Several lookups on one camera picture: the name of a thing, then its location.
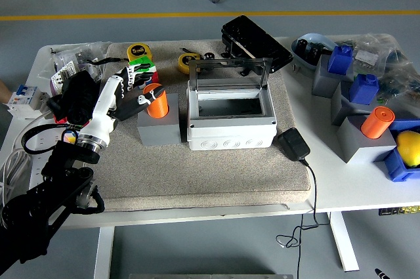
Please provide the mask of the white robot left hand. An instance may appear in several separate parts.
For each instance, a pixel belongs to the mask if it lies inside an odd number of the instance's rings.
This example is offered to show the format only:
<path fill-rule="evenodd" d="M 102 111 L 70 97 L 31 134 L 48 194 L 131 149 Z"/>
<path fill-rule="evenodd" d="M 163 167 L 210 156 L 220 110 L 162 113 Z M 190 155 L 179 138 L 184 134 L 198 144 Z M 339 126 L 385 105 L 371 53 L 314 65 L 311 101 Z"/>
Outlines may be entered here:
<path fill-rule="evenodd" d="M 158 86 L 145 94 L 128 97 L 127 93 L 135 86 L 148 81 L 153 72 L 151 63 L 136 64 L 111 75 L 104 85 L 90 122 L 80 130 L 77 145 L 98 152 L 110 143 L 110 133 L 119 121 L 145 110 L 164 91 Z"/>

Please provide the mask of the person's hand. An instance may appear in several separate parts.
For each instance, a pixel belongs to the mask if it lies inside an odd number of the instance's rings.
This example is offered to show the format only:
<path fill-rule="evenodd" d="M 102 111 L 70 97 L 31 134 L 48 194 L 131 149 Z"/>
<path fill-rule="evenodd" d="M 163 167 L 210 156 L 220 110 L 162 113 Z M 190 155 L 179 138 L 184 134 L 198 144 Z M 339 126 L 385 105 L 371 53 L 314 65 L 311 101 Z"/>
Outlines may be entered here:
<path fill-rule="evenodd" d="M 5 83 L 0 80 L 0 101 L 2 104 L 7 104 L 12 97 L 12 92 L 5 85 Z"/>

